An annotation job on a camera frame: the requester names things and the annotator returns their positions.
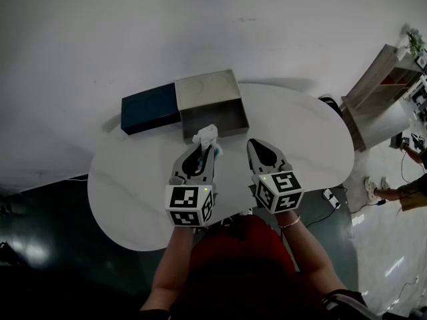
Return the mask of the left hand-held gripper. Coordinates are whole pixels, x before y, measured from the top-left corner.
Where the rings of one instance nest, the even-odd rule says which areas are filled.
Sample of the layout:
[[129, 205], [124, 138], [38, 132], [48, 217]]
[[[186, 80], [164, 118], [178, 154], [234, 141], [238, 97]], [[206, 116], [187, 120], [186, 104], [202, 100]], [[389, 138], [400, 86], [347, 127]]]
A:
[[201, 145], [193, 145], [173, 164], [173, 176], [165, 186], [165, 210], [175, 227], [205, 227], [216, 198], [215, 149], [209, 146], [203, 158], [203, 175], [195, 176]]

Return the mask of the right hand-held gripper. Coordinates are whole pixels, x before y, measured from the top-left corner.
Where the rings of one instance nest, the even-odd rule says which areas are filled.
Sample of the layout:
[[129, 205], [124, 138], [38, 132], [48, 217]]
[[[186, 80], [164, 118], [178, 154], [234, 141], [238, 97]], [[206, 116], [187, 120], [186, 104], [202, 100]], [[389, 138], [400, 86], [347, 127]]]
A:
[[260, 139], [249, 139], [247, 154], [250, 169], [254, 174], [264, 171], [280, 171], [255, 175], [254, 197], [260, 207], [271, 214], [297, 209], [304, 195], [299, 175], [289, 168], [289, 163], [280, 149]]

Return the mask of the white and blue cloth item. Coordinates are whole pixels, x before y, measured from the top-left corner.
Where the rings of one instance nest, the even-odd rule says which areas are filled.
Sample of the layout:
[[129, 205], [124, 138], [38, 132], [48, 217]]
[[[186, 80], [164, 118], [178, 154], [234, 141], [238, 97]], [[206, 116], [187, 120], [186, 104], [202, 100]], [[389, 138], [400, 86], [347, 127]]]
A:
[[209, 147], [212, 147], [213, 149], [214, 159], [223, 155], [223, 150], [219, 144], [219, 140], [218, 128], [214, 124], [200, 129], [197, 134], [192, 137], [193, 144], [201, 145], [201, 155], [198, 159], [198, 169], [201, 169], [203, 164], [203, 157]]

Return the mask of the grey cardboard storage box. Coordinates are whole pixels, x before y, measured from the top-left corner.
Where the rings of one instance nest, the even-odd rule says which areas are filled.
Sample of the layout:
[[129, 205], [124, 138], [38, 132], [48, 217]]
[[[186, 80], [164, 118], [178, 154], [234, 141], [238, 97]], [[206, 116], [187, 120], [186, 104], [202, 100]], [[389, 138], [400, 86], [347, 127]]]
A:
[[231, 69], [180, 79], [174, 85], [186, 143], [211, 124], [217, 127], [219, 137], [248, 132], [250, 125]]

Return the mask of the person's right forearm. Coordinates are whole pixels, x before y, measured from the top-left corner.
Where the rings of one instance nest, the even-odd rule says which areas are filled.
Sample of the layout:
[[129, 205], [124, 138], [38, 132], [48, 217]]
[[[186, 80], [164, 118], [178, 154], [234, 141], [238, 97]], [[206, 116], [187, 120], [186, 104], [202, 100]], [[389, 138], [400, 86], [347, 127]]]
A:
[[335, 290], [346, 289], [336, 275], [325, 249], [294, 211], [276, 214], [276, 221], [290, 246], [300, 273], [322, 297]]

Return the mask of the person's left forearm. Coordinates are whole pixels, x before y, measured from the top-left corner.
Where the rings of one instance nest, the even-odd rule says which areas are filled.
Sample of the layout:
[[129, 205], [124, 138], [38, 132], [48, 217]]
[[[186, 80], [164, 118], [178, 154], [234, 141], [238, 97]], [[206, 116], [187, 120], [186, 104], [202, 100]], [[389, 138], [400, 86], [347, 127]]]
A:
[[192, 247], [193, 229], [175, 227], [156, 269], [149, 297], [141, 311], [169, 311], [186, 284]]

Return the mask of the dark blue box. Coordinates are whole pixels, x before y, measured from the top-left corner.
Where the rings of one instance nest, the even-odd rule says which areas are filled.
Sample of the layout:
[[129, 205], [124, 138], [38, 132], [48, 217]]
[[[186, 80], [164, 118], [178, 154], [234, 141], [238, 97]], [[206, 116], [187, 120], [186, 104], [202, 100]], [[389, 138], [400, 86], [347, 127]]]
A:
[[174, 83], [142, 91], [121, 100], [121, 130], [128, 135], [180, 121]]

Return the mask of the white power strip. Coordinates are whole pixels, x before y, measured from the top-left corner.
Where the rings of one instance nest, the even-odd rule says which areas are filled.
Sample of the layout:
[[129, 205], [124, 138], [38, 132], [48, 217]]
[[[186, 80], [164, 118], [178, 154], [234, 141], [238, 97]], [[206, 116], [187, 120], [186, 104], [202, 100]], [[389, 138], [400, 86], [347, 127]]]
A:
[[338, 199], [336, 198], [336, 196], [332, 193], [332, 191], [330, 189], [324, 189], [322, 191], [322, 197], [324, 198], [324, 200], [326, 200], [327, 202], [329, 202], [331, 204], [333, 209], [339, 209], [340, 208], [341, 203], [338, 201]]

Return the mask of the black stool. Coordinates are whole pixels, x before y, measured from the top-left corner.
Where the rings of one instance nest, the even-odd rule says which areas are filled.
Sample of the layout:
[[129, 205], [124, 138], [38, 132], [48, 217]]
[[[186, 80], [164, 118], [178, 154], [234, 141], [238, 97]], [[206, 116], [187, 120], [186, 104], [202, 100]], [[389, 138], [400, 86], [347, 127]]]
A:
[[323, 95], [318, 98], [320, 101], [327, 104], [329, 107], [331, 107], [341, 118], [343, 118], [342, 110], [340, 109], [339, 105], [336, 103], [336, 101], [330, 96], [330, 95]]

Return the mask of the person's red garment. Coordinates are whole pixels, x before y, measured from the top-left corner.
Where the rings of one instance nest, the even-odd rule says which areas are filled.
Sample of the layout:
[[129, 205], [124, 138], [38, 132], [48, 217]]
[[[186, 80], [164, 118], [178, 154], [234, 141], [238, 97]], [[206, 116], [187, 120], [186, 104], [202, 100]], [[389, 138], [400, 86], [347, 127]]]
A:
[[248, 215], [209, 230], [195, 245], [189, 280], [224, 283], [295, 272], [280, 236], [260, 217]]

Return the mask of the wooden shelf unit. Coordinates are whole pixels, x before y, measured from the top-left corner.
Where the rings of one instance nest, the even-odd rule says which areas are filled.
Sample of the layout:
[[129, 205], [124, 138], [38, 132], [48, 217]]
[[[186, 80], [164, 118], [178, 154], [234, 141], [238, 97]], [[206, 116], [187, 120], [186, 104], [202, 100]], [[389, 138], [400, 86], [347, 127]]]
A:
[[354, 150], [363, 152], [410, 128], [399, 100], [421, 78], [422, 70], [409, 53], [383, 46], [366, 72], [342, 97], [340, 109]]

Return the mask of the green potted plant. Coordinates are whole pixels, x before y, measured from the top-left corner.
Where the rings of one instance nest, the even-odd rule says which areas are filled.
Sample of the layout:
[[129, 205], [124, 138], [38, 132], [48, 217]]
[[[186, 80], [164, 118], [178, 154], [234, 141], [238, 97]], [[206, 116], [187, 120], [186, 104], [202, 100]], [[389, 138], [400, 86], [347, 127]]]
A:
[[402, 27], [402, 34], [408, 37], [408, 44], [406, 48], [410, 50], [412, 56], [419, 56], [419, 54], [421, 54], [421, 52], [424, 50], [425, 46], [425, 42], [420, 31], [406, 23]]

